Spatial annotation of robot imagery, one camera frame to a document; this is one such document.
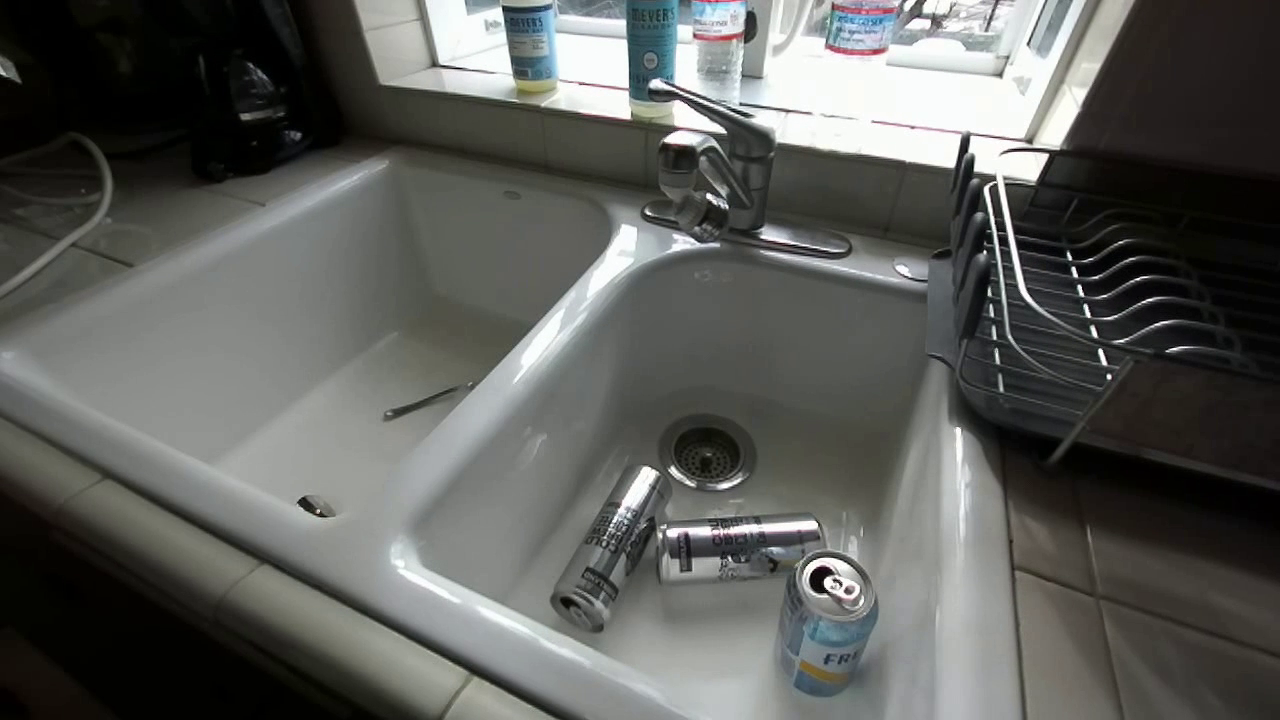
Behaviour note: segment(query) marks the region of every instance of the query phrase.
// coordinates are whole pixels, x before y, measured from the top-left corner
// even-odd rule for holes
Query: plastic bottle
[[[885,54],[897,28],[897,0],[834,0],[824,19],[829,50]]]
[[[631,116],[665,118],[667,98],[648,98],[648,79],[677,79],[677,17],[680,0],[627,0],[627,92]]]
[[[745,92],[745,0],[694,0],[694,54],[699,92],[742,104]]]
[[[556,92],[556,0],[504,0],[516,94]]]

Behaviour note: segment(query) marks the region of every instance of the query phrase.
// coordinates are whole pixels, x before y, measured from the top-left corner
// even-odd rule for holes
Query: cord
[[[60,256],[64,256],[80,235],[89,235],[89,231],[107,217],[107,206],[113,206],[113,195],[116,195],[113,163],[107,163],[107,156],[97,147],[97,139],[89,139],[89,134],[80,134],[80,132],[69,132],[69,134],[60,134],[60,139],[46,145],[46,147],[27,147],[27,153],[15,153],[15,156],[0,156],[0,169],[4,169],[4,163],[15,163],[15,160],[46,156],[46,153],[57,153],[57,147],[64,147],[64,145],[89,147],[97,170],[106,176],[106,191],[97,195],[97,206],[91,206],[91,217],[89,217],[80,228],[74,228],[74,231],[69,231],[64,238],[57,238],[46,256],[35,256],[27,269],[14,272],[14,277],[0,285],[0,300],[14,295],[14,290],[22,290],[32,277],[40,277],[52,259],[60,259]]]

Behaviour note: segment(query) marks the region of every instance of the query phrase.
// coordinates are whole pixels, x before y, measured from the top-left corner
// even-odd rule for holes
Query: sink basin
[[[10,331],[0,403],[60,412],[52,432],[77,452],[134,447],[107,467],[154,467],[160,494],[198,467],[290,512],[302,494],[362,512],[463,393],[383,412],[481,382],[612,231],[571,191],[373,156]]]
[[[1016,720],[1006,501],[897,272],[925,256],[855,249],[709,249],[616,187],[367,153],[4,329],[0,412],[561,716]],[[819,516],[872,573],[847,695],[782,688],[786,576],[645,562],[601,634],[548,608],[685,422],[752,464],[667,516]]]

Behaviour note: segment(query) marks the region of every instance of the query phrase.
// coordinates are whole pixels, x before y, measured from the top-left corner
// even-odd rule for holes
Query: drain
[[[667,477],[697,490],[727,490],[755,467],[755,447],[745,429],[722,417],[690,417],[665,432]]]
[[[324,494],[302,494],[296,509],[321,518],[337,516],[337,509]]]

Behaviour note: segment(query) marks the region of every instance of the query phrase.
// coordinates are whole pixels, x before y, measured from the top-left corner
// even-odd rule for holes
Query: silver can
[[[878,615],[872,576],[855,558],[839,550],[805,556],[778,623],[786,681],[809,695],[844,690],[855,681]]]
[[[749,578],[778,576],[819,548],[815,516],[711,516],[661,529],[661,578]]]
[[[551,608],[588,633],[606,633],[616,597],[658,535],[658,516],[672,479],[654,464],[631,464],[597,512],[584,543],[556,578]]]

